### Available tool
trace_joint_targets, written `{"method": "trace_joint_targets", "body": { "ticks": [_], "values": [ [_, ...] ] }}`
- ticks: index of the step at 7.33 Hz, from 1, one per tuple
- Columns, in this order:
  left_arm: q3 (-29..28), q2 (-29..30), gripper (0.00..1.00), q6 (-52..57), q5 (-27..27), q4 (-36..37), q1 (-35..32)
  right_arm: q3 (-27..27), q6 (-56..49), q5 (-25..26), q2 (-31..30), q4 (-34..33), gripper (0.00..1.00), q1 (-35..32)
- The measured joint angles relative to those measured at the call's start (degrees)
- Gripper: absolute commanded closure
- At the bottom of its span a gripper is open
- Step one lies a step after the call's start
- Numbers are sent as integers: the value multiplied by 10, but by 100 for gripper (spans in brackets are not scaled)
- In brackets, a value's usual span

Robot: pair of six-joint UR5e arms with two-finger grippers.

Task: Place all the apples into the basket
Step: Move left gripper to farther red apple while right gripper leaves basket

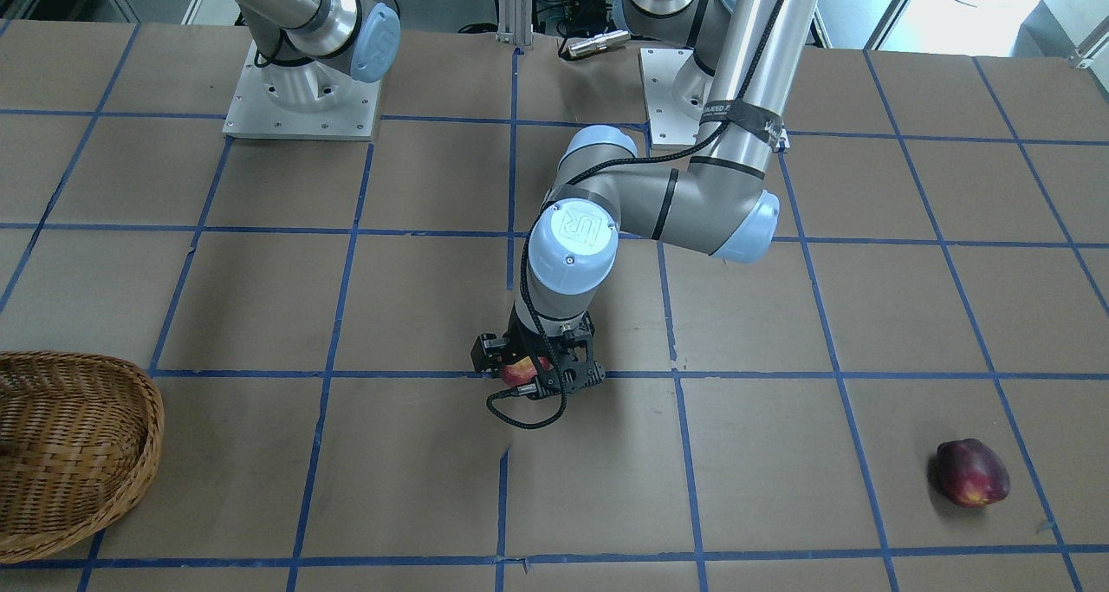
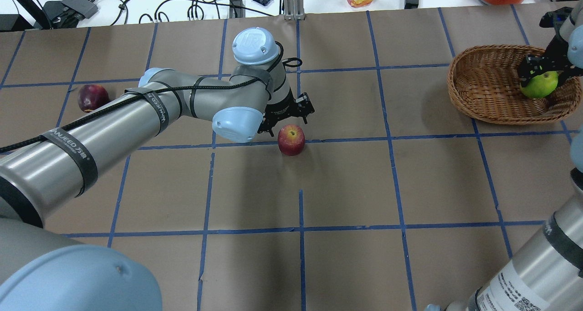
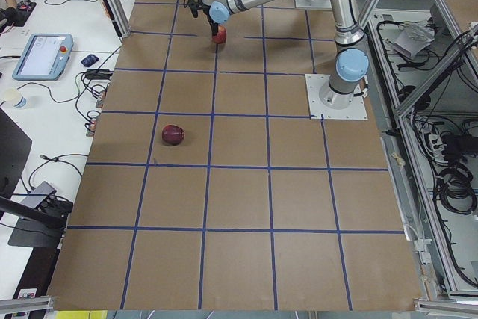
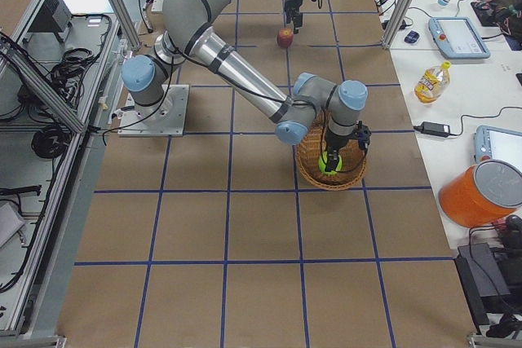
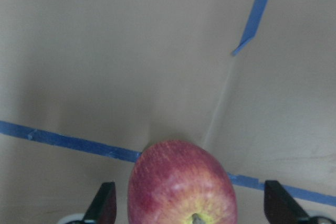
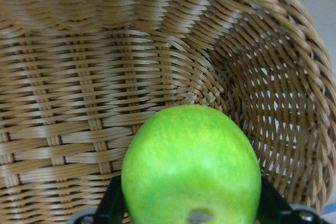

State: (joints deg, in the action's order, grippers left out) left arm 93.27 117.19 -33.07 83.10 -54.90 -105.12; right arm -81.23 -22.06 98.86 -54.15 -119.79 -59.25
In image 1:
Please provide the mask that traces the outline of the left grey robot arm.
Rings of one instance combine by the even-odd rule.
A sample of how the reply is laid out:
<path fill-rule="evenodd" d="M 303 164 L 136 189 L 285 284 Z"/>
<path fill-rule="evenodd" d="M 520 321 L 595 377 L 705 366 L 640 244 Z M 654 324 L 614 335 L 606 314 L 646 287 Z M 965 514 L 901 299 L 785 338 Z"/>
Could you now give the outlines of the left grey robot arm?
<path fill-rule="evenodd" d="M 621 234 L 732 263 L 765 255 L 781 204 L 764 184 L 788 91 L 820 0 L 613 0 L 634 35 L 685 47 L 709 80 L 681 149 L 641 157 L 618 127 L 583 127 L 523 239 L 503 333 L 471 350 L 477 374 L 541 400 L 602 382 L 587 309 L 613 269 Z"/>

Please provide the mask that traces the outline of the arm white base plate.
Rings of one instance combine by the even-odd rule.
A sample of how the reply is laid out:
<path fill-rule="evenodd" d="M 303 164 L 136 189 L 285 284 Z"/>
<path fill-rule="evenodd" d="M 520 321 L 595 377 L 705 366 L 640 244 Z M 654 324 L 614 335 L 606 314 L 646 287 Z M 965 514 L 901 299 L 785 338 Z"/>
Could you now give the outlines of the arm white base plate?
<path fill-rule="evenodd" d="M 319 62 L 261 67 L 254 43 L 230 100 L 222 131 L 246 140 L 372 142 L 380 83 L 364 83 Z"/>
<path fill-rule="evenodd" d="M 693 49 L 643 47 L 640 71 L 653 156 L 690 149 L 713 78 L 698 67 Z"/>

